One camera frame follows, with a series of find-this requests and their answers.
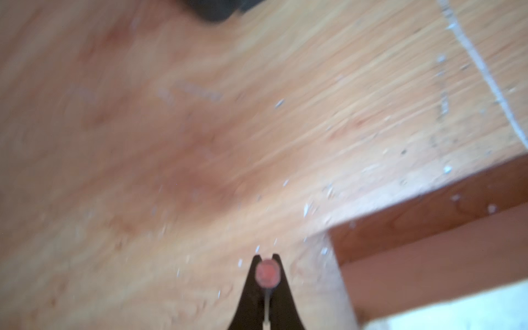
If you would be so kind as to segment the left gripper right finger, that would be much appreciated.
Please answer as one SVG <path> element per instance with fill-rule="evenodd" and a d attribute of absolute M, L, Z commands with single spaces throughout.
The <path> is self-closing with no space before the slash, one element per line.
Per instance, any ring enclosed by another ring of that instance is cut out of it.
<path fill-rule="evenodd" d="M 281 258 L 278 254 L 273 254 L 272 258 L 279 264 L 281 277 L 280 283 L 273 291 L 270 299 L 269 320 L 271 330 L 305 330 L 305 326 L 298 315 Z"/>

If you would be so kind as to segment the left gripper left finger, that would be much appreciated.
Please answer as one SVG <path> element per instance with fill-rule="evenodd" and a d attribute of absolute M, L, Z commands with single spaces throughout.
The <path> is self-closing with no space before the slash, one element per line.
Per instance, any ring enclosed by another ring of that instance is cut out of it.
<path fill-rule="evenodd" d="M 264 291 L 256 281 L 257 265 L 262 261 L 254 255 L 246 276 L 235 315 L 228 326 L 229 330 L 262 330 L 264 319 Z"/>

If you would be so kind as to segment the light wooden block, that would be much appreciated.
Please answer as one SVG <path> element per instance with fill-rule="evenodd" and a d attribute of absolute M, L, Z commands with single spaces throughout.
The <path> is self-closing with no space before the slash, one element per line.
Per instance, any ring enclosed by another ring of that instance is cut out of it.
<path fill-rule="evenodd" d="M 527 156 L 329 231 L 362 326 L 527 278 Z"/>

